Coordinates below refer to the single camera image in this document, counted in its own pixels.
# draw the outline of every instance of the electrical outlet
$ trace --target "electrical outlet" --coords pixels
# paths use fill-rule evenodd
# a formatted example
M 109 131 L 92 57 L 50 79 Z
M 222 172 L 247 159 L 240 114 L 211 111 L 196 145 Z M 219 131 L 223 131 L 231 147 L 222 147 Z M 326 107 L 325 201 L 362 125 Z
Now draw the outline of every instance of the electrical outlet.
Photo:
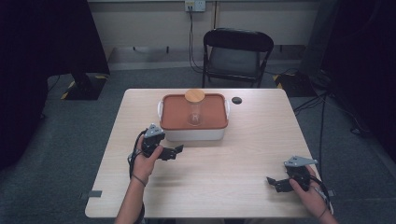
M 195 0 L 194 11 L 205 11 L 206 2 L 203 0 Z
M 195 1 L 194 0 L 184 1 L 184 10 L 185 11 L 195 11 Z
M 186 0 L 184 1 L 185 11 L 203 12 L 206 9 L 206 2 L 203 0 Z

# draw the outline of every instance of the white table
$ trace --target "white table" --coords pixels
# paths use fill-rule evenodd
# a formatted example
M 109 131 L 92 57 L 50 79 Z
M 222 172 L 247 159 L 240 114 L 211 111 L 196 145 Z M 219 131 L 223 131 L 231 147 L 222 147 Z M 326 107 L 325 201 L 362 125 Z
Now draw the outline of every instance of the white table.
M 92 190 L 88 217 L 115 217 L 129 183 L 127 156 L 150 123 L 160 125 L 157 104 L 183 89 L 134 89 L 125 92 Z M 219 141 L 184 144 L 174 161 L 158 160 L 146 186 L 147 218 L 309 217 L 294 192 L 276 193 L 266 177 L 287 178 L 283 161 L 311 158 L 286 93 L 273 89 L 204 89 L 221 93 L 231 104 L 229 124 Z

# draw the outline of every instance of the container handle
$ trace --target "container handle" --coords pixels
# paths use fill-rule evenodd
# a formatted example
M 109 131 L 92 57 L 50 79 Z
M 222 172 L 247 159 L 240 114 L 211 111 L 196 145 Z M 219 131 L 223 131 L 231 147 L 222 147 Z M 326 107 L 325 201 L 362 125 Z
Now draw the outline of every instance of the container handle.
M 158 113 L 158 117 L 161 119 L 163 118 L 163 101 L 158 102 L 157 105 L 157 113 Z
M 228 100 L 224 100 L 224 105 L 225 105 L 225 114 L 226 114 L 227 119 L 228 119 L 228 117 L 230 117 L 230 110 L 231 110 L 230 102 Z

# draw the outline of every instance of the wall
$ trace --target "wall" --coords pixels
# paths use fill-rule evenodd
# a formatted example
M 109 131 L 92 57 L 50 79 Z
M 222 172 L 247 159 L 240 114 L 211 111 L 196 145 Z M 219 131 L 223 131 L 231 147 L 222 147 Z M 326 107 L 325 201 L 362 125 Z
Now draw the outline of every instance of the wall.
M 90 8 L 105 48 L 187 48 L 191 28 L 184 1 L 102 2 Z M 262 31 L 276 45 L 306 45 L 317 16 L 318 1 L 206 1 L 206 11 L 192 13 L 193 45 L 216 27 Z

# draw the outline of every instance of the wrist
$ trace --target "wrist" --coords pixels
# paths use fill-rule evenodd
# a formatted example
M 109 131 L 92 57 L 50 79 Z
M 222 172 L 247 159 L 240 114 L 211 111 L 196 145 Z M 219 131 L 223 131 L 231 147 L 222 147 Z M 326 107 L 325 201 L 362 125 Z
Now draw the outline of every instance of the wrist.
M 332 215 L 332 213 L 328 209 L 326 209 L 326 211 L 323 213 L 323 215 L 318 217 L 318 221 L 321 224 L 337 223 L 335 221 L 334 216 Z
M 143 176 L 141 177 L 139 175 L 132 174 L 131 181 L 133 181 L 133 180 L 136 180 L 136 182 L 138 182 L 140 185 L 145 187 L 147 185 L 147 183 L 149 182 L 149 177 L 144 178 Z

